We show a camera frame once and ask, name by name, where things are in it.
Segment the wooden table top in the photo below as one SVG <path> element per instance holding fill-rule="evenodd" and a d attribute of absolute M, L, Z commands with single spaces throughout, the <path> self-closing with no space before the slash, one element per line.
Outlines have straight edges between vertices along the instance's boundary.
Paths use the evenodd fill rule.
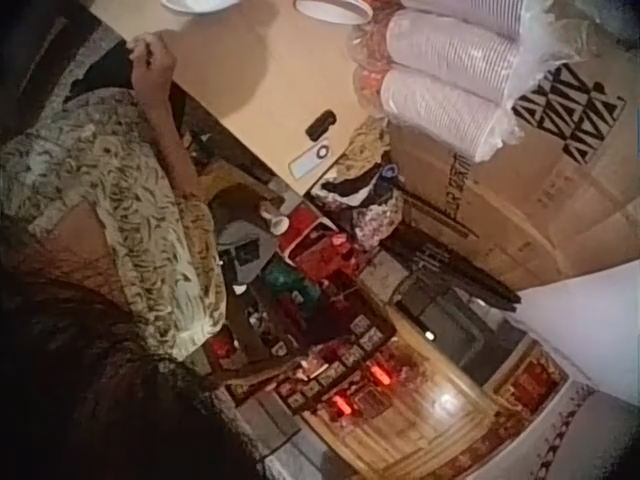
<path fill-rule="evenodd" d="M 306 192 L 346 148 L 367 113 L 352 87 L 349 27 L 298 13 L 292 0 L 241 0 L 201 16 L 160 0 L 93 0 L 89 7 L 126 39 L 170 29 L 176 81 L 296 192 Z M 306 128 L 325 110 L 331 155 L 296 179 L 290 163 L 314 146 Z"/>

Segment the woman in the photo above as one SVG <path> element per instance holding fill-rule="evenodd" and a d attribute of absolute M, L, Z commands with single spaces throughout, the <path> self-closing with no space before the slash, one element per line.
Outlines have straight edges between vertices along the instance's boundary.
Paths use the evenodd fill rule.
<path fill-rule="evenodd" d="M 143 114 L 97 91 L 1 152 L 3 478 L 262 478 L 179 362 L 225 293 L 168 101 L 175 58 L 158 35 L 130 48 Z"/>

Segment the black pants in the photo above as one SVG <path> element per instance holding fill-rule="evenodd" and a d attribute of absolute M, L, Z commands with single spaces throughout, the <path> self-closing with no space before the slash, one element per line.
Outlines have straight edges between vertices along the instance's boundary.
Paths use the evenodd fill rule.
<path fill-rule="evenodd" d="M 93 63 L 78 80 L 71 84 L 65 103 L 85 93 L 94 92 L 101 88 L 133 89 L 131 85 L 131 70 L 133 63 L 129 60 L 129 49 L 123 41 L 118 42 Z M 169 102 L 173 112 L 173 120 L 178 130 L 184 118 L 186 94 L 176 83 L 171 85 Z"/>

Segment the black geometric logo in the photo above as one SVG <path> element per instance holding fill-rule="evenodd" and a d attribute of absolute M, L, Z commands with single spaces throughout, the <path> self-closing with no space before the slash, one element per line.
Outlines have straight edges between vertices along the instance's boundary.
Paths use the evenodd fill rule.
<path fill-rule="evenodd" d="M 586 165 L 620 119 L 627 101 L 609 97 L 604 85 L 589 85 L 569 65 L 547 72 L 513 112 L 532 127 L 564 141 L 563 152 Z"/>

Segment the woman's left hand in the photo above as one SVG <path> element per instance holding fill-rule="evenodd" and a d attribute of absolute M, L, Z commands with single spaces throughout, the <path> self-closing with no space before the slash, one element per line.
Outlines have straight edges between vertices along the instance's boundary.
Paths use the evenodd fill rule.
<path fill-rule="evenodd" d="M 131 40 L 133 71 L 131 83 L 140 105 L 157 110 L 169 105 L 169 91 L 176 68 L 176 56 L 160 33 L 146 33 Z"/>

